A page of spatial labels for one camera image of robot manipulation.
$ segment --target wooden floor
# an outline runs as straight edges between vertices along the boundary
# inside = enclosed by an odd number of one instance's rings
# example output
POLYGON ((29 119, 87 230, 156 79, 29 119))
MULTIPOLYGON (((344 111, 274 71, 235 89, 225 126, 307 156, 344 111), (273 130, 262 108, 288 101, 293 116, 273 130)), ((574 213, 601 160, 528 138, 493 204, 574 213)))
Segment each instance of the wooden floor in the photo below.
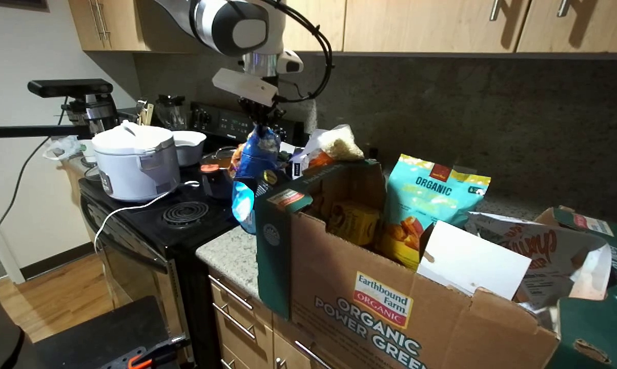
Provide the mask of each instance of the wooden floor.
POLYGON ((3 277, 0 303, 33 342, 113 311, 97 254, 61 265, 21 285, 3 277))

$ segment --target rice cooker lid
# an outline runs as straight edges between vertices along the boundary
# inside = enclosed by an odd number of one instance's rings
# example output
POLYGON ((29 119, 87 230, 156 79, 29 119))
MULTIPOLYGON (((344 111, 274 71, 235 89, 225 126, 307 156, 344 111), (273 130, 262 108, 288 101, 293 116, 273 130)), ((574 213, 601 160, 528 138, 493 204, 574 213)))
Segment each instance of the rice cooker lid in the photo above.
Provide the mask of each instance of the rice cooker lid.
POLYGON ((122 121, 113 130, 97 134, 90 142, 100 155, 151 155, 172 142, 172 132, 122 121))

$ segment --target pot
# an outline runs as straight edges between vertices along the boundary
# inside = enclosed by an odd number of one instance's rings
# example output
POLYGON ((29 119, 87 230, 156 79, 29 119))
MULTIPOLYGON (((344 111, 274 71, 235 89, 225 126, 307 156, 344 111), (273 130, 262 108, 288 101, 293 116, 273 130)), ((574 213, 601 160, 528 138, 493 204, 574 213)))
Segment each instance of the pot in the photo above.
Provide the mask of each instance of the pot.
POLYGON ((161 127, 120 124, 93 138, 100 182, 117 202, 143 204, 181 184, 175 136, 161 127))
POLYGON ((172 132, 179 166, 195 166, 200 163, 205 138, 200 132, 172 132))

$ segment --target upper cabinet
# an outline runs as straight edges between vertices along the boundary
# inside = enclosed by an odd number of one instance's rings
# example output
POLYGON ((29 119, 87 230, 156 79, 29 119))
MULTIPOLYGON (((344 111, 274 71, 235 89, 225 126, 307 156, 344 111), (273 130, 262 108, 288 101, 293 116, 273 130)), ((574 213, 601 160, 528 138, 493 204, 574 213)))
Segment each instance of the upper cabinet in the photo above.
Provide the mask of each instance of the upper cabinet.
POLYGON ((530 0, 517 52, 617 53, 617 0, 530 0))
POLYGON ((195 52, 154 0, 69 0, 79 46, 87 52, 195 52))
MULTIPOLYGON (((318 25, 328 37, 333 52, 343 52, 344 36, 344 15, 346 0, 286 0, 286 4, 300 11, 311 25, 318 25)), ((320 44, 296 23, 292 16, 285 16, 285 49, 293 52, 320 52, 320 44)))
POLYGON ((514 52, 528 0, 346 0, 344 52, 514 52))

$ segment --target oven door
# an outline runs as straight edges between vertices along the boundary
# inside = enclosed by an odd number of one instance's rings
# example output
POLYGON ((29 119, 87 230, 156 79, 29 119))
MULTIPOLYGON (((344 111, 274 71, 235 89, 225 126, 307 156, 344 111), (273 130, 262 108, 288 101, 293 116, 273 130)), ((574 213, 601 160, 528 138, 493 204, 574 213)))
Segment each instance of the oven door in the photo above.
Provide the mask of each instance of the oven door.
MULTIPOLYGON (((82 202, 82 207, 93 232, 97 232, 107 217, 107 210, 87 202, 82 202)), ((97 253, 115 307, 151 296, 159 305, 168 337, 189 337, 172 262, 161 259, 118 217, 107 222, 97 240, 97 253)))

